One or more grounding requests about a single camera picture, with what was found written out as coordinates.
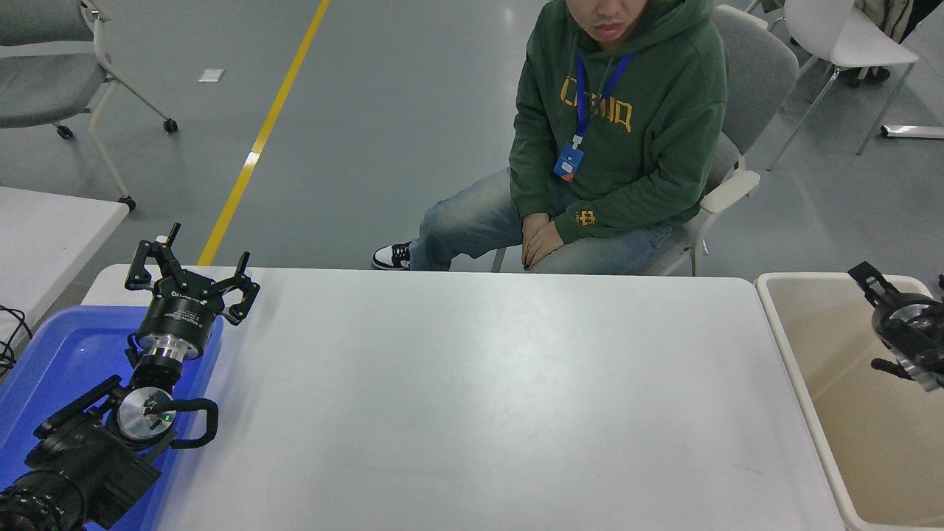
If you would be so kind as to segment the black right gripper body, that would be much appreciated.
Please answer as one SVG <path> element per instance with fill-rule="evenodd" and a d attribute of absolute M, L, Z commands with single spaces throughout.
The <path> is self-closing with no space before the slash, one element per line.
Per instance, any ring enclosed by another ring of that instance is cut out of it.
<path fill-rule="evenodd" d="M 924 391 L 942 387 L 942 303 L 918 293 L 899 293 L 890 308 L 876 308 L 872 326 L 895 361 L 910 365 Z"/>

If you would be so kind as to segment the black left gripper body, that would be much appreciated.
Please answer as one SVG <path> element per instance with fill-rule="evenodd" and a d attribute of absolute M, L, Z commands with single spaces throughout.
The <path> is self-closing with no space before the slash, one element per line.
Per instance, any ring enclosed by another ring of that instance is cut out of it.
<path fill-rule="evenodd" d="M 196 281 L 178 287 L 173 279 L 156 282 L 153 298 L 137 330 L 137 344 L 151 347 L 160 336 L 174 336 L 191 347 L 205 347 L 212 335 L 216 316 L 223 310 L 223 298 L 204 294 L 208 287 Z"/>

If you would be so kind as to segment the person's left hand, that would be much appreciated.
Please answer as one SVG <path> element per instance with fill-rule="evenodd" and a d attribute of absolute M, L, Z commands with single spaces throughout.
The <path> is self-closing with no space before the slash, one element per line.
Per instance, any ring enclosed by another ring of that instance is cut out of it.
<path fill-rule="evenodd" d="M 522 231 L 521 262 L 526 270 L 530 270 L 543 258 L 557 251 L 563 246 L 563 239 L 557 231 L 554 221 L 543 226 L 539 231 Z"/>

